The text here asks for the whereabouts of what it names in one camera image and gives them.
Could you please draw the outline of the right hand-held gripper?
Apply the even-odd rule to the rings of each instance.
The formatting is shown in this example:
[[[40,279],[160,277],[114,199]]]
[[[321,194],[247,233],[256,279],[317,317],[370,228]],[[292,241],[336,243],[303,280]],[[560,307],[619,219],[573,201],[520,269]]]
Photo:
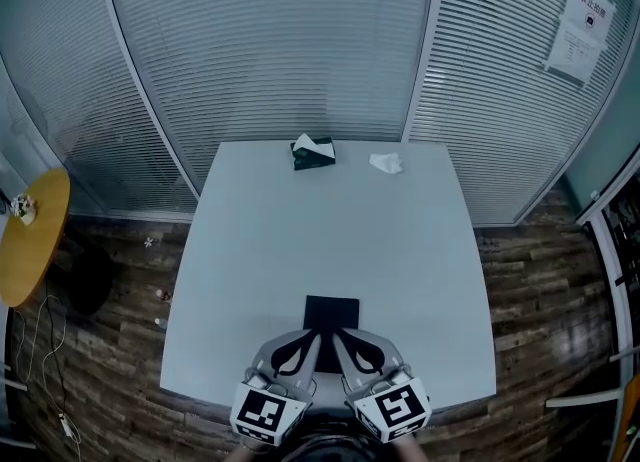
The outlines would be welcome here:
[[[411,375],[408,366],[402,366],[403,358],[391,341],[351,328],[336,331],[332,341],[352,391],[346,395],[346,403],[378,441],[389,443],[427,425],[432,415],[429,397],[421,380]],[[399,368],[367,383],[376,373],[392,367]]]

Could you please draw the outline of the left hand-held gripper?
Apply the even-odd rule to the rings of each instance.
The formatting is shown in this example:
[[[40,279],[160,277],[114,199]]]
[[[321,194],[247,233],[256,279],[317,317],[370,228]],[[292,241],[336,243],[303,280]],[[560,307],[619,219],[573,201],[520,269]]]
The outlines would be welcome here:
[[[269,446],[282,444],[313,403],[311,388],[320,345],[319,333],[303,329],[260,347],[255,368],[246,370],[236,389],[230,415],[235,433]]]

